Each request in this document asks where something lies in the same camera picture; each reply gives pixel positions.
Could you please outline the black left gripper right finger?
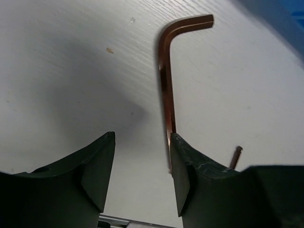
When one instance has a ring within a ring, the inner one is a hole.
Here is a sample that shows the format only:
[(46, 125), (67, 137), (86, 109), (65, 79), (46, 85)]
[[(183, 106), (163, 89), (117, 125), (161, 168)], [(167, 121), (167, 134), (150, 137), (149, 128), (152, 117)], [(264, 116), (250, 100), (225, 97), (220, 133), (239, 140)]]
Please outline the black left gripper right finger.
[(301, 228), (303, 166), (251, 166), (238, 172), (171, 134), (172, 177), (185, 228)]

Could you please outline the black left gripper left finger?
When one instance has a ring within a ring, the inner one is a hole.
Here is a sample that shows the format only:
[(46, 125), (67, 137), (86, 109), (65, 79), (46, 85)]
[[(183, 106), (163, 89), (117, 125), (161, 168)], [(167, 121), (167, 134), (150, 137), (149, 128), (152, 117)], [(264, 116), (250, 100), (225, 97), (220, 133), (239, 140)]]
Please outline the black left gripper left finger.
[(3, 228), (95, 228), (104, 211), (115, 133), (33, 172), (0, 174)]

